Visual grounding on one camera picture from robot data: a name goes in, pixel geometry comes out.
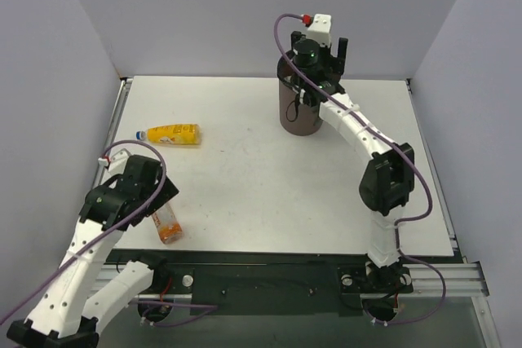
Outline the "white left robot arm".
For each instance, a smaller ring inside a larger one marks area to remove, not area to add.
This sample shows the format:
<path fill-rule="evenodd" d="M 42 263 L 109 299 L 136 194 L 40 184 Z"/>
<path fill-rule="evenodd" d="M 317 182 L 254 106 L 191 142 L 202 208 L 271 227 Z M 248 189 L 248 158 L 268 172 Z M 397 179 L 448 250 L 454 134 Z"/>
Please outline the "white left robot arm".
<path fill-rule="evenodd" d="M 39 288 L 42 298 L 25 318 L 9 325 L 7 338 L 17 346 L 95 347 L 108 322 L 136 295 L 166 287 L 166 260 L 139 253 L 97 294 L 91 294 L 125 230 L 179 192 L 166 176 L 162 159 L 130 155 L 109 162 L 108 169 L 108 180 L 86 194 L 64 259 Z"/>

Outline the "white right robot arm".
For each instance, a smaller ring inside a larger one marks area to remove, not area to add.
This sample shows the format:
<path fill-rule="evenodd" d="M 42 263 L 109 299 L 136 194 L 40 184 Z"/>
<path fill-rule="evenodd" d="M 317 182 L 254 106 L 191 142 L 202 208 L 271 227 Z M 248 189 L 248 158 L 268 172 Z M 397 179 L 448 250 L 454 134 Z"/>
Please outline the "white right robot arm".
<path fill-rule="evenodd" d="M 366 284 L 374 290 L 386 288 L 394 279 L 391 267 L 400 255 L 394 222 L 401 218 L 414 189 L 414 150 L 383 136 L 364 117 L 340 84 L 348 40 L 338 40 L 331 53 L 304 33 L 290 35 L 291 49 L 280 58 L 280 120 L 291 134 L 309 135 L 323 123 L 334 128 L 354 148 L 365 167 L 358 187 L 362 203 L 371 210 L 369 266 Z"/>

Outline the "yellow label bottle blue cap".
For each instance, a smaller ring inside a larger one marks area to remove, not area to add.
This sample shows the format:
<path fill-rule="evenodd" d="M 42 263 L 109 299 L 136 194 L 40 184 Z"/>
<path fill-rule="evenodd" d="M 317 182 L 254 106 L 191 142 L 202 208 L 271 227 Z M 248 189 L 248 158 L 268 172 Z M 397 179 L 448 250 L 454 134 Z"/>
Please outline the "yellow label bottle blue cap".
<path fill-rule="evenodd" d="M 135 133 L 135 138 L 138 141 L 174 147 L 199 146 L 201 137 L 201 128 L 198 124 L 157 126 Z"/>

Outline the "orange tea bottle white cap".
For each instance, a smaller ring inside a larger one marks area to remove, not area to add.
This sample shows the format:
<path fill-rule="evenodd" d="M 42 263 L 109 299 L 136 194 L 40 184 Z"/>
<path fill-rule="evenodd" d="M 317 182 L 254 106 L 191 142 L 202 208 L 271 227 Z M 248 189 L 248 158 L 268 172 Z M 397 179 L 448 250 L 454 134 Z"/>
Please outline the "orange tea bottle white cap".
<path fill-rule="evenodd" d="M 151 215 L 151 218 L 157 229 L 160 241 L 163 244 L 172 244 L 183 235 L 182 227 L 170 203 L 165 203 L 161 208 L 156 210 Z"/>

